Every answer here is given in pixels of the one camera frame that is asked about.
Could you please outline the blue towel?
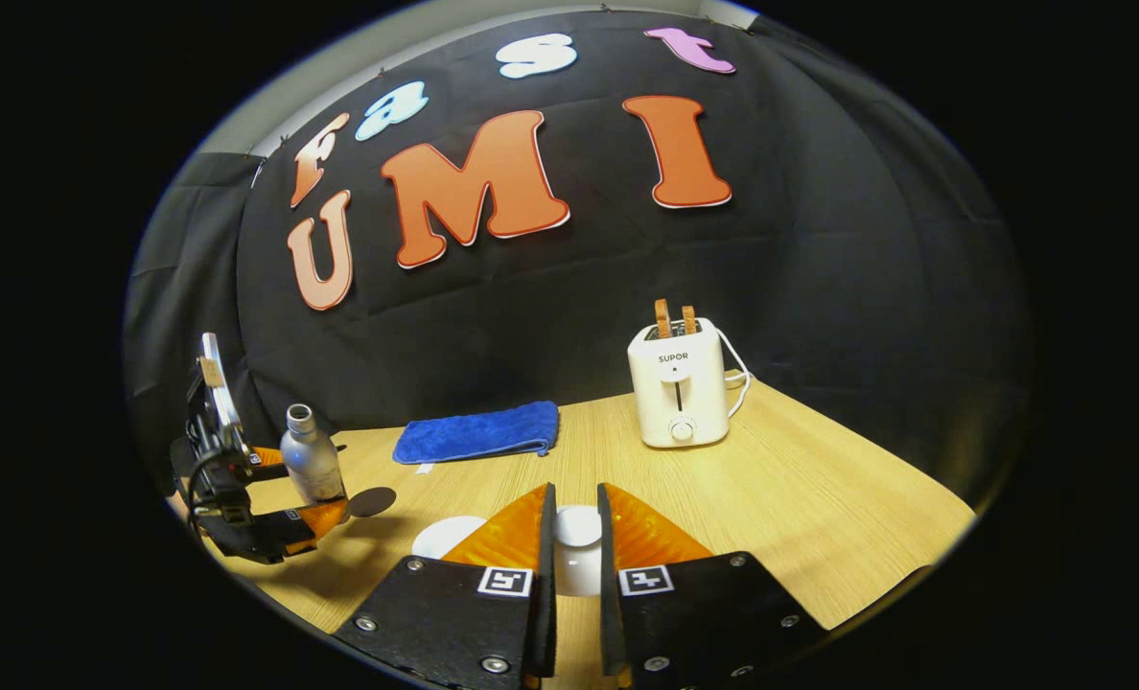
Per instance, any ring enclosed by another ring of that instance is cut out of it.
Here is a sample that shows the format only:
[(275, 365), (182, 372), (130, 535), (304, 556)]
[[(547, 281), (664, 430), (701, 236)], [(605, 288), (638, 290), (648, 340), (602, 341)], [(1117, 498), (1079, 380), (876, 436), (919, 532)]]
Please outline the blue towel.
[(560, 411), (555, 402), (536, 401), (478, 414), (411, 421), (400, 433), (391, 459), (400, 466), (432, 466), (555, 446)]

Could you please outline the white teacup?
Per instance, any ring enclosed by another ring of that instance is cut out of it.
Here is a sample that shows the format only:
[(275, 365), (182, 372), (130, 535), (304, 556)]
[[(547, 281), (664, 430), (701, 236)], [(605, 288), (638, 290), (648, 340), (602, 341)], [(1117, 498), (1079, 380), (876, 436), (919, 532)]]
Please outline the white teacup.
[(477, 516), (454, 516), (433, 521), (413, 539), (410, 553), (417, 558), (441, 560), (485, 523), (485, 518)]

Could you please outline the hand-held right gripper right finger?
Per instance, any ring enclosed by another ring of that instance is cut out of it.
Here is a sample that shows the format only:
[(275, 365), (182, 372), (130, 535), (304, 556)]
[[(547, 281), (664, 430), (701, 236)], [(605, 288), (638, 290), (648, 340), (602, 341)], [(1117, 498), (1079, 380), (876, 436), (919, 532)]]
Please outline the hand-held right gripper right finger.
[(618, 690), (772, 690), (829, 639), (757, 555), (714, 553), (609, 482), (597, 508), (603, 670)]

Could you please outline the silver water bottle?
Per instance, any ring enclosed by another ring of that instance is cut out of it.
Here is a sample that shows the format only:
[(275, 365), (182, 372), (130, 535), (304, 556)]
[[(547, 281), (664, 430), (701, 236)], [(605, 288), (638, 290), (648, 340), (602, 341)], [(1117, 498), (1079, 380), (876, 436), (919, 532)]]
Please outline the silver water bottle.
[(282, 463), (306, 506), (346, 496), (337, 447), (320, 432), (316, 414), (306, 403), (290, 403), (286, 429), (280, 438)]

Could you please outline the white toaster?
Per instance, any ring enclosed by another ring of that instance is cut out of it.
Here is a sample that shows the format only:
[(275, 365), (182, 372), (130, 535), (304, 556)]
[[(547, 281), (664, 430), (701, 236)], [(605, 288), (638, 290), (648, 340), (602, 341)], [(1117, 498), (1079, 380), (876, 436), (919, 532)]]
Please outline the white toaster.
[(657, 326), (647, 326), (626, 346), (637, 425), (648, 447), (710, 445), (729, 433), (720, 332), (706, 318), (695, 325), (696, 332), (685, 332), (683, 320), (675, 320), (667, 339)]

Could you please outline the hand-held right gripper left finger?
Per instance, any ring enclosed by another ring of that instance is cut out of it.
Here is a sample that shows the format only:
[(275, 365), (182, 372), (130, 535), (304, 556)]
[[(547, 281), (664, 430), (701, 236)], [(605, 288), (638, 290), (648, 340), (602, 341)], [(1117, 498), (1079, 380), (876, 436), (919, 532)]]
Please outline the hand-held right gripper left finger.
[(555, 517), (544, 482), (443, 558), (408, 555), (337, 641), (434, 690), (542, 690), (555, 674)]

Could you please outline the black backdrop cloth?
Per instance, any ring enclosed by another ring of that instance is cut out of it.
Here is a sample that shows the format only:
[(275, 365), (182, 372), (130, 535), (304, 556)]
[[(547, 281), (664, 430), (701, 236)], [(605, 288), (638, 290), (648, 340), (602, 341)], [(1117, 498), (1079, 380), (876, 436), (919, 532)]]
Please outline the black backdrop cloth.
[(267, 157), (198, 153), (128, 276), (124, 402), (167, 469), (202, 332), (246, 436), (579, 403), (688, 303), (755, 379), (976, 506), (1027, 411), (1011, 231), (954, 145), (789, 34), (659, 13), (477, 32)]

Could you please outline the white teacup lid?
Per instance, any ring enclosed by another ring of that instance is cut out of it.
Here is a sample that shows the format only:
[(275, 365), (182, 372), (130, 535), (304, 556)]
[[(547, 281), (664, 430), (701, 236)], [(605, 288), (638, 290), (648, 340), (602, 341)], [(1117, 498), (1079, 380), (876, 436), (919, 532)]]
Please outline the white teacup lid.
[(558, 508), (554, 545), (556, 593), (562, 597), (599, 597), (603, 578), (603, 521), (597, 508)]

